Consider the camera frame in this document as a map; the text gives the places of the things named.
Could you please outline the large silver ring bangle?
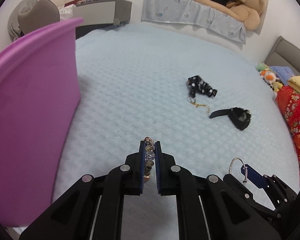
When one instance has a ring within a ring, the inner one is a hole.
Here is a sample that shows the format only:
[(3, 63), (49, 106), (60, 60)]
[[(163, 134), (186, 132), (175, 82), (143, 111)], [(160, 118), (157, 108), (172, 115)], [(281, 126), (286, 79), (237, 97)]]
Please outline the large silver ring bangle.
[(230, 161), (228, 174), (232, 175), (242, 175), (242, 183), (246, 184), (248, 182), (248, 168), (244, 161), (240, 157), (234, 157)]

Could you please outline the black wrist watch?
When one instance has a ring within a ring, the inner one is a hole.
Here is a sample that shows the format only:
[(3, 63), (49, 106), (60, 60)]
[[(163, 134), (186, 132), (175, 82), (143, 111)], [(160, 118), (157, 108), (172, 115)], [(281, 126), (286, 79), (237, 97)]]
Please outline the black wrist watch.
[(220, 109), (210, 114), (209, 118), (213, 119), (220, 116), (228, 116), (234, 126), (240, 131), (245, 130), (251, 122), (251, 113), (247, 109), (231, 107), (229, 109)]

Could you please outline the light blue bed blanket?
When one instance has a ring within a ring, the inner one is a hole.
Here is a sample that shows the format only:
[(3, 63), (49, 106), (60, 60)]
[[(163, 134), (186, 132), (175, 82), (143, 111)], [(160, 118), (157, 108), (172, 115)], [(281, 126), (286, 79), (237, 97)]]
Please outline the light blue bed blanket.
[[(144, 137), (195, 175), (224, 176), (240, 157), (256, 171), (299, 189), (290, 132), (252, 62), (187, 35), (129, 24), (76, 41), (81, 100), (65, 142), (55, 184), (59, 197), (79, 177), (120, 165)], [(240, 131), (228, 116), (251, 113)]]

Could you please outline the red floral quilt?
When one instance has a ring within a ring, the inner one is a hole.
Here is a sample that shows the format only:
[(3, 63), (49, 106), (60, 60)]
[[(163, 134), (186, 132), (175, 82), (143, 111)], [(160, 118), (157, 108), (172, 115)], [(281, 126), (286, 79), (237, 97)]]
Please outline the red floral quilt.
[(283, 86), (277, 92), (276, 102), (292, 135), (300, 173), (300, 93), (290, 86)]

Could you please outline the small plush toy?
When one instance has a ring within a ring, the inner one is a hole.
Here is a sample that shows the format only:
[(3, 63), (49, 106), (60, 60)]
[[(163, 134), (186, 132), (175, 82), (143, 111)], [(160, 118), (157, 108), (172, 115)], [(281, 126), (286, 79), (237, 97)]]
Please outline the small plush toy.
[(255, 68), (259, 72), (260, 77), (264, 79), (268, 85), (270, 85), (271, 89), (275, 93), (277, 93), (283, 87), (280, 78), (266, 64), (260, 63)]

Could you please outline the blue pillow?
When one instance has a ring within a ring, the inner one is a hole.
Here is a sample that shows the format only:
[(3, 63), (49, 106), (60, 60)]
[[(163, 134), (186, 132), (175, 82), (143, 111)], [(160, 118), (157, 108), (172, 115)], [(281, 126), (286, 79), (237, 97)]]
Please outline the blue pillow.
[(270, 66), (269, 68), (276, 74), (284, 86), (287, 86), (288, 80), (295, 76), (295, 73), (289, 67)]

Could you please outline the purple plastic tub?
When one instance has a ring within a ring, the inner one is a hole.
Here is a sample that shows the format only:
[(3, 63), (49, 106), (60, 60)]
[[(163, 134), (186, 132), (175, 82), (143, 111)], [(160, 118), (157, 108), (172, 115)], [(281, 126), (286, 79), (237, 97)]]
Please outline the purple plastic tub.
[(25, 226), (51, 203), (66, 134), (80, 99), (81, 18), (37, 29), (0, 52), (0, 223)]

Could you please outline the grey upholstered headboard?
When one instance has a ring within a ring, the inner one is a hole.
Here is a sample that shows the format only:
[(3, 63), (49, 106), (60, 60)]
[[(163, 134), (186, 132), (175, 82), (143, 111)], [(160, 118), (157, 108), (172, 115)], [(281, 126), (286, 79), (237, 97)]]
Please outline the grey upholstered headboard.
[(295, 75), (300, 75), (300, 49), (279, 36), (264, 63), (268, 66), (289, 67)]

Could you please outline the grey desk drawer unit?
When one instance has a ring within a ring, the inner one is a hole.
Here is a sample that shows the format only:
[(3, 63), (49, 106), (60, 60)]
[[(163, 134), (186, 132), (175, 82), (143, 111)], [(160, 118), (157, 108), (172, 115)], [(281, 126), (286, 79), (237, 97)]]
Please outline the grey desk drawer unit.
[(112, 24), (119, 25), (130, 21), (132, 2), (126, 0), (99, 0), (69, 5), (70, 15), (83, 18), (81, 26)]

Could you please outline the blue patterned window blanket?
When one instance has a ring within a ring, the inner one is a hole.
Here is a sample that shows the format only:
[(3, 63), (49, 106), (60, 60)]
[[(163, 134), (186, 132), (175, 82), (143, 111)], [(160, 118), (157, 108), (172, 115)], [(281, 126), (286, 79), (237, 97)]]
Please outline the blue patterned window blanket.
[(245, 44), (242, 22), (193, 0), (143, 0), (142, 21), (194, 25), (231, 41)]

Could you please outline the white plastic bag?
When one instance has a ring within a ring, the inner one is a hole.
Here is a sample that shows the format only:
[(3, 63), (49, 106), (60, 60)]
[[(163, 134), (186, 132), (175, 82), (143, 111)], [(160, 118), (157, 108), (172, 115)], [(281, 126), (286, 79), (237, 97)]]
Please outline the white plastic bag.
[(61, 21), (73, 18), (73, 6), (74, 5), (72, 4), (62, 9), (59, 9), (59, 15)]

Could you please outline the large tan teddy bear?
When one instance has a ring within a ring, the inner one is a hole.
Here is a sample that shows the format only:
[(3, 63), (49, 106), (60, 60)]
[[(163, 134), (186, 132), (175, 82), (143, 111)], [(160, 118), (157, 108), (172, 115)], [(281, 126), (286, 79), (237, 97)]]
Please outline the large tan teddy bear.
[(255, 31), (260, 24), (260, 15), (264, 12), (268, 0), (235, 0), (226, 5), (212, 0), (194, 1), (229, 15), (242, 22), (247, 30)]

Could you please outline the grey chair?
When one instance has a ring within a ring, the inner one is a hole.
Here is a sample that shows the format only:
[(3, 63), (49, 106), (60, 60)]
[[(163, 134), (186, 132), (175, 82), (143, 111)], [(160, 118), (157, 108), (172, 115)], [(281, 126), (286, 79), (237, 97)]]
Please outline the grey chair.
[(29, 34), (44, 26), (60, 21), (58, 8), (50, 0), (37, 0), (32, 7), (24, 7), (17, 14), (19, 28)]

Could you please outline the grey garment on chair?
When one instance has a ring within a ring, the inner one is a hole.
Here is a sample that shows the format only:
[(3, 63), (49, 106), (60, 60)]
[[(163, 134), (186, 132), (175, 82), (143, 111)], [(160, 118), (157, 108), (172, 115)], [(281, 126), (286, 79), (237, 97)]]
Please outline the grey garment on chair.
[(22, 0), (12, 11), (8, 19), (7, 29), (12, 41), (21, 37), (21, 29), (19, 27), (18, 15), (31, 10), (38, 0)]

